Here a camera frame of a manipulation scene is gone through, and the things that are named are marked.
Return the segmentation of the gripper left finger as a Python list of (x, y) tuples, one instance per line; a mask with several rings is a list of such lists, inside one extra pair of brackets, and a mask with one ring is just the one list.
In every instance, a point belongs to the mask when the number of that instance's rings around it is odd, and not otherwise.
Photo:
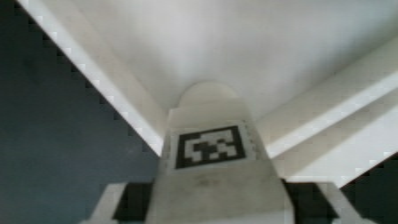
[(89, 218), (79, 224), (144, 224), (151, 183), (112, 183), (104, 191)]

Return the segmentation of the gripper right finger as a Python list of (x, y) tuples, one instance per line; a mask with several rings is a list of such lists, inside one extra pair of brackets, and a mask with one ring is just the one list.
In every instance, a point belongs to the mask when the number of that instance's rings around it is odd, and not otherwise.
[(377, 224), (333, 182), (283, 181), (295, 208), (295, 224)]

